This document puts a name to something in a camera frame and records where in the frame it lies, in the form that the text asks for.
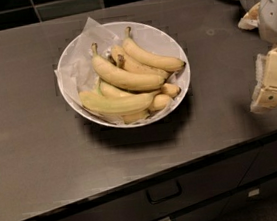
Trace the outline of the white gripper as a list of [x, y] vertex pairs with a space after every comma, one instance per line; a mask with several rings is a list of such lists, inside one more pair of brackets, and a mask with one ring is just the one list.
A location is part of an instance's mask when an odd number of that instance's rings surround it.
[[255, 61], [257, 84], [252, 94], [250, 111], [262, 113], [277, 107], [277, 0], [261, 0], [238, 23], [238, 28], [248, 31], [257, 26], [260, 38], [275, 44], [266, 55], [258, 54]]

